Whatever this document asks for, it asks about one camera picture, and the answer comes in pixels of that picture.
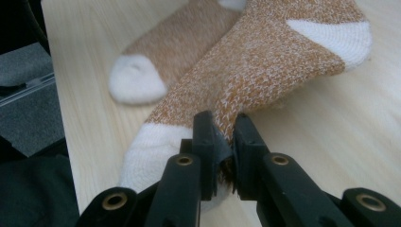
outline fuzzy sock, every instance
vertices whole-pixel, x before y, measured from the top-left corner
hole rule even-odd
[[[211,110],[230,141],[238,113],[356,67],[371,43],[352,0],[249,0],[234,27],[151,113],[126,153],[121,184],[141,191],[160,180],[181,139],[191,138],[194,114]]]
[[[116,60],[109,90],[122,103],[159,100],[234,25],[245,0],[191,0],[129,45]]]

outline white sock toe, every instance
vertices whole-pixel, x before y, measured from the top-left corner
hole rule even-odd
[[[153,63],[143,55],[120,56],[109,80],[112,97],[122,103],[143,104],[161,99],[167,88]]]
[[[192,138],[192,130],[144,124],[125,155],[120,185],[139,193],[160,181],[168,158],[179,153],[183,138]]]

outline wooden table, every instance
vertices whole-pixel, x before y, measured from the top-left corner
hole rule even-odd
[[[340,197],[367,187],[401,204],[401,2],[358,0],[374,46],[356,70],[319,78],[281,109],[252,114],[271,151],[286,153]],[[123,154],[154,105],[118,105],[108,76],[132,40],[186,0],[43,0],[79,211],[116,186]],[[201,226],[259,226],[255,203],[230,197]]]

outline gray fabric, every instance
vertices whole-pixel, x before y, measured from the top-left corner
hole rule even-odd
[[[53,72],[51,57],[35,43],[0,55],[0,86],[14,86]]]
[[[56,85],[0,107],[0,134],[26,156],[62,139]]]

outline sock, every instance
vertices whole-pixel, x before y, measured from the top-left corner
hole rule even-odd
[[[159,100],[239,18],[245,0],[191,0],[129,45],[116,60],[109,90],[122,103]]]
[[[157,105],[129,151],[121,184],[143,190],[211,110],[231,140],[238,113],[268,107],[302,83],[362,63],[370,26],[352,0],[249,0],[233,28]]]

